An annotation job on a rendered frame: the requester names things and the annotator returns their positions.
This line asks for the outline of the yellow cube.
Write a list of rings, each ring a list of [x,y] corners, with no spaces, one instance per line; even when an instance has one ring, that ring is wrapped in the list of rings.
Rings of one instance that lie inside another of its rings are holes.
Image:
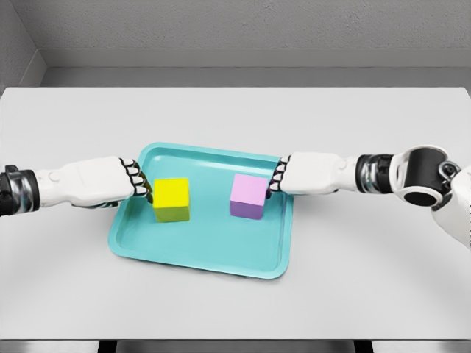
[[[152,207],[159,223],[189,221],[191,202],[188,179],[156,179]]]

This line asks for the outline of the teal tray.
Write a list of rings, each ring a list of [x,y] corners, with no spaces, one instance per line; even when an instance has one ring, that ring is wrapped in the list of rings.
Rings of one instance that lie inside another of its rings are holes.
[[[294,200],[276,193],[262,219],[230,215],[236,174],[270,178],[278,157],[173,143],[151,143],[138,164],[147,178],[189,181],[189,221],[160,223],[140,197],[121,203],[108,234],[121,257],[259,279],[276,279],[288,268]]]

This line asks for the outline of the pink cube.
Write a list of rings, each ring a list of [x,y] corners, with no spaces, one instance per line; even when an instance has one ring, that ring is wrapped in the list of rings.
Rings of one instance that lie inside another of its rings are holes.
[[[261,220],[268,179],[236,174],[230,194],[230,214],[239,218]]]

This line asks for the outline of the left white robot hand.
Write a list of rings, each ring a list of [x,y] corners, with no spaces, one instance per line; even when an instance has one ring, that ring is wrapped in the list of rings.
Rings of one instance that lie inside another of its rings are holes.
[[[115,207],[130,197],[153,202],[152,186],[138,162],[120,157],[103,157],[71,163],[68,200],[76,207]]]

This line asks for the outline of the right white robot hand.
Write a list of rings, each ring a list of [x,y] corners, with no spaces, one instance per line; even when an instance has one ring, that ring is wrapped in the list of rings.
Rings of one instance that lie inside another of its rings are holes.
[[[274,193],[294,196],[335,193],[334,170],[341,161],[336,154],[294,152],[277,162],[266,189],[266,199]]]

